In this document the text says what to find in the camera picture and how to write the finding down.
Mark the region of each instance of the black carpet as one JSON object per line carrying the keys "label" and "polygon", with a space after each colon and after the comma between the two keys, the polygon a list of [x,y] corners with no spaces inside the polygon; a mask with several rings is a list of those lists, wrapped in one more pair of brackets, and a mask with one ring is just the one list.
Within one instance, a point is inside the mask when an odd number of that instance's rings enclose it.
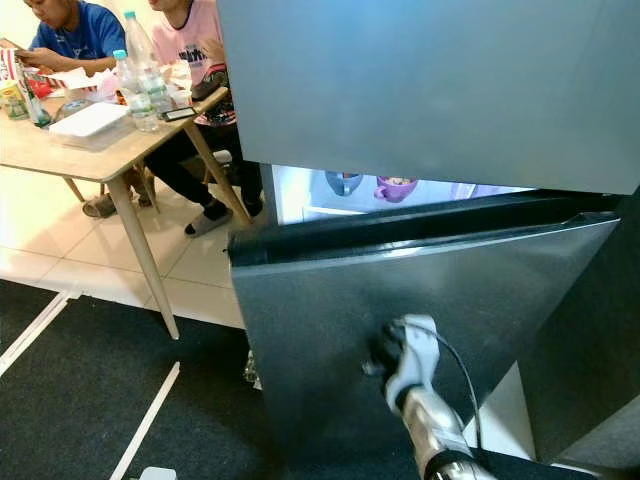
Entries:
{"label": "black carpet", "polygon": [[0,355],[56,295],[50,290],[0,280]]}
{"label": "black carpet", "polygon": [[[175,361],[180,375],[125,478],[148,466],[180,480],[418,478],[411,455],[287,469],[261,394],[241,378],[244,332],[177,322],[175,342],[156,312],[70,302],[0,378],[0,478],[108,478]],[[501,480],[591,478],[492,459]]]}

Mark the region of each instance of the blue shirt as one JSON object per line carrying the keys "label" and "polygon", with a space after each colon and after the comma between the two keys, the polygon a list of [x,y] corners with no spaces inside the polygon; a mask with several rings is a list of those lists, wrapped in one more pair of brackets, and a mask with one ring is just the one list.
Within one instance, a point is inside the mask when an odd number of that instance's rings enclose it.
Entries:
{"label": "blue shirt", "polygon": [[125,50],[124,29],[116,16],[100,5],[78,2],[80,23],[74,32],[54,30],[40,22],[31,48],[46,47],[63,57],[96,60]]}

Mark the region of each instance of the hand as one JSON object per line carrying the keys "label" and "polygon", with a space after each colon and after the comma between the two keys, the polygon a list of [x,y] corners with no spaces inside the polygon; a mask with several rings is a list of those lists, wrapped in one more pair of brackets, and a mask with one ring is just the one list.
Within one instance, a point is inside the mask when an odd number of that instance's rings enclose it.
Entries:
{"label": "hand", "polygon": [[224,54],[224,46],[215,38],[207,38],[201,40],[200,48],[202,49],[204,54],[209,57],[214,65],[217,65],[219,63],[227,63]]}
{"label": "hand", "polygon": [[65,57],[48,48],[34,48],[33,50],[17,50],[16,56],[30,67],[47,67],[54,72],[65,70]]}

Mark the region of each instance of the white tape line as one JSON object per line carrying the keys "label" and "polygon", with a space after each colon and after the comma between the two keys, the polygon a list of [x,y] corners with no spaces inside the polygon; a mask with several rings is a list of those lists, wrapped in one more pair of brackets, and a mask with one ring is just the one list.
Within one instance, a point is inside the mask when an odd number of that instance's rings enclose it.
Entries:
{"label": "white tape line", "polygon": [[145,435],[149,431],[154,418],[156,418],[158,411],[160,411],[160,407],[164,403],[165,398],[167,398],[167,395],[169,395],[169,391],[171,390],[173,383],[176,381],[176,378],[178,378],[179,373],[180,362],[176,362],[173,364],[173,368],[169,372],[169,375],[167,375],[167,378],[160,387],[160,390],[158,390],[156,398],[154,398],[153,402],[151,402],[149,410],[147,410],[147,413],[145,413],[144,418],[142,419],[142,422],[138,427],[138,430],[136,430],[136,433],[133,435],[133,438],[131,439],[129,446],[125,450],[124,455],[122,455],[118,466],[111,475],[111,480],[122,480],[122,477],[127,472],[127,469],[129,468],[133,457],[138,451],[138,448],[140,448],[142,440],[144,440]]}
{"label": "white tape line", "polygon": [[67,306],[68,292],[60,292],[44,310],[29,324],[20,336],[0,356],[0,377],[6,372],[24,351],[35,341],[54,318]]}

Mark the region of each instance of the table top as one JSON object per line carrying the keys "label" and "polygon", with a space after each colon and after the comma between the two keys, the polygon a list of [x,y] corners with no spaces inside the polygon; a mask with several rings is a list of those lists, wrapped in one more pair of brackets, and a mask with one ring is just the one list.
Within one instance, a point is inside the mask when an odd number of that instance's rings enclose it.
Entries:
{"label": "table top", "polygon": [[[227,92],[227,88],[219,88],[195,104],[194,109],[198,113],[208,110]],[[60,101],[45,100],[44,105],[51,110],[59,106]],[[30,120],[10,120],[0,111],[0,165],[105,183],[128,170],[194,119],[192,116],[174,122],[160,121],[157,131],[146,133],[137,130],[133,120],[127,118],[96,134],[96,141],[104,147],[93,149],[64,145]]]}

